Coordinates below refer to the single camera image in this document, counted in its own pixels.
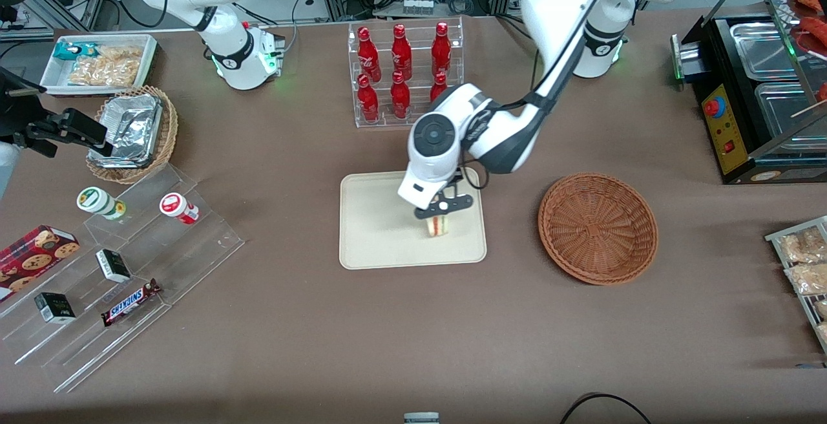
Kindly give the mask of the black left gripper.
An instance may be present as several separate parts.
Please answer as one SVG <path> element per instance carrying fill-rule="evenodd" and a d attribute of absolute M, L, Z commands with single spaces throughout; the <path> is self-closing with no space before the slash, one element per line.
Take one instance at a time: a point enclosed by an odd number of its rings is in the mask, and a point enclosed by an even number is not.
<path fill-rule="evenodd" d="M 444 187 L 444 200 L 447 201 L 467 201 L 468 195 L 461 193 L 459 185 L 465 179 L 463 167 L 457 167 L 453 176 Z"/>

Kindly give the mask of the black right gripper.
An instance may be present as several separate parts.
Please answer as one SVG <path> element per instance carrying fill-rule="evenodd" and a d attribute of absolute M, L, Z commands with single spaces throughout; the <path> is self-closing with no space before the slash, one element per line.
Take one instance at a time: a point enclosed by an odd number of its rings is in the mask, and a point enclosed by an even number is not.
<path fill-rule="evenodd" d="M 75 108 L 67 108 L 60 115 L 60 127 L 47 122 L 30 122 L 13 133 L 13 144 L 28 148 L 44 157 L 56 156 L 56 142 L 74 143 L 98 154 L 111 154 L 113 146 L 107 141 L 107 128 Z"/>

